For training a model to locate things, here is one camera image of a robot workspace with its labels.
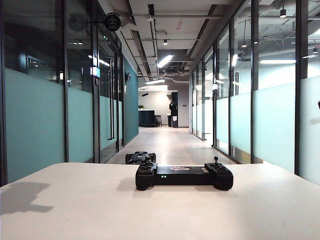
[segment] white table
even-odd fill
[[[136,165],[60,163],[0,188],[1,240],[319,240],[320,187],[271,165],[234,186],[136,191]]]

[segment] black game controller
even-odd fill
[[[154,186],[154,176],[157,173],[157,164],[152,161],[145,161],[140,164],[135,173],[136,189],[144,191]]]
[[[212,186],[219,190],[229,190],[234,185],[234,175],[221,163],[217,163],[218,157],[214,157],[215,163],[206,163],[205,169],[212,174]]]
[[[143,161],[135,173],[136,189],[144,191],[155,185],[212,185],[227,191],[234,184],[232,172],[214,157],[215,163],[203,166],[157,166],[155,162]]]
[[[155,153],[147,153],[146,151],[136,151],[135,153],[128,153],[125,155],[125,164],[141,164],[147,161],[156,162]]]

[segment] white wall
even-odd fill
[[[148,96],[143,96],[144,91],[140,91],[139,105],[143,105],[144,109],[154,109],[155,115],[161,115],[162,124],[168,124],[167,114],[170,114],[169,109],[170,96],[164,91],[149,91]],[[189,126],[189,86],[180,86],[178,88],[178,127]]]
[[[165,91],[149,91],[148,96],[142,96],[144,91],[139,91],[139,105],[143,105],[143,109],[154,109],[155,115],[161,115],[162,124],[168,124],[167,114],[170,114],[170,100]]]

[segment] ceiling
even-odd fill
[[[239,0],[109,0],[125,24],[120,28],[144,81],[168,79],[188,84],[195,47],[202,32],[212,27]],[[163,68],[159,62],[173,55]]]

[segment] wall sign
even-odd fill
[[[117,31],[121,25],[120,16],[115,12],[110,12],[103,17],[102,25],[110,32]]]

